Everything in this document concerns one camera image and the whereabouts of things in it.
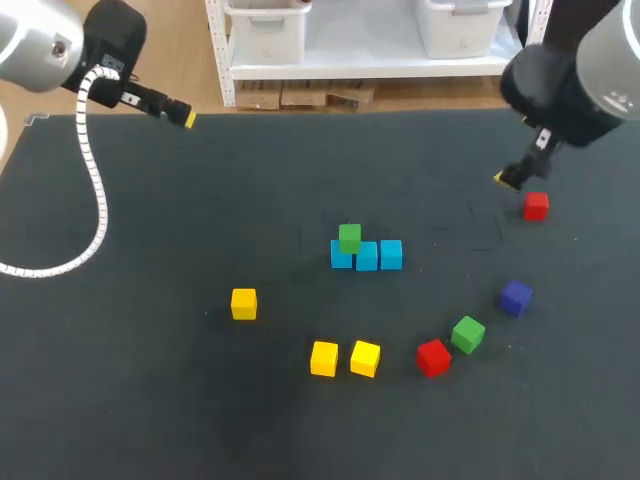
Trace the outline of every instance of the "silver robot arm segment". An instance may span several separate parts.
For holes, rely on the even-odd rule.
[[[0,78],[31,92],[64,83],[82,56],[78,14],[60,0],[0,0]]]

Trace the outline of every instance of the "storage bin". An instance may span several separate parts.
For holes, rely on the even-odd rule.
[[[417,20],[429,58],[489,54],[505,7],[512,0],[416,0]]]
[[[227,0],[235,35],[234,58],[247,65],[295,64],[304,60],[311,2]]]

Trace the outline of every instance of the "stacked blocks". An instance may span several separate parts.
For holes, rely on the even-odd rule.
[[[380,242],[380,270],[402,269],[402,242],[382,240]]]
[[[546,193],[527,193],[524,201],[524,219],[542,222],[549,212],[549,197]]]
[[[258,297],[254,288],[234,288],[231,294],[231,315],[234,320],[255,320]]]
[[[532,294],[533,290],[530,287],[512,280],[500,295],[500,308],[515,317],[519,317],[527,308]]]
[[[471,317],[464,317],[454,327],[451,343],[468,355],[480,345],[482,337],[484,337],[484,325]]]
[[[340,225],[338,238],[340,253],[353,255],[360,252],[362,229],[359,224]]]
[[[358,272],[374,272],[378,270],[378,245],[376,242],[361,242],[360,253],[356,255]]]
[[[351,371],[365,377],[375,377],[380,361],[380,347],[358,340],[351,354]]]
[[[340,240],[331,240],[331,268],[353,268],[353,255],[340,253]]]
[[[327,342],[314,342],[311,353],[311,374],[323,377],[335,377],[338,365],[338,345]]]
[[[416,362],[426,377],[436,377],[449,370],[451,354],[440,340],[432,340],[418,347]]]

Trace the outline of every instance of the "cyan cube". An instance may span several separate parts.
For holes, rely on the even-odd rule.
[[[356,270],[359,272],[378,270],[378,244],[376,242],[360,243],[360,253],[356,255]]]
[[[353,255],[340,253],[340,240],[331,240],[331,268],[353,268]]]
[[[512,280],[500,296],[500,308],[515,317],[519,317],[524,312],[524,309],[527,308],[532,294],[533,289],[524,283]]]
[[[380,242],[380,270],[402,269],[402,242],[382,240]]]

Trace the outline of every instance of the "white cable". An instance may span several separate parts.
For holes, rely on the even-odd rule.
[[[54,268],[44,268],[40,270],[31,270],[28,268],[18,268],[6,265],[0,262],[0,272],[12,275],[14,277],[23,278],[46,278],[55,277],[64,273],[75,270],[83,263],[87,262],[102,245],[104,237],[107,235],[107,226],[109,224],[109,210],[107,208],[107,197],[104,192],[104,186],[102,185],[102,178],[98,171],[98,166],[93,158],[91,152],[91,145],[89,144],[89,137],[87,136],[87,99],[89,97],[89,90],[98,78],[107,78],[110,80],[120,80],[120,75],[115,70],[110,68],[95,66],[84,77],[84,80],[80,84],[80,90],[78,91],[78,103],[76,106],[76,130],[78,132],[78,142],[80,144],[80,151],[84,157],[87,171],[93,184],[93,191],[96,194],[96,201],[98,203],[98,228],[96,234],[91,241],[91,244],[87,249],[82,252],[78,257],[73,260]]]

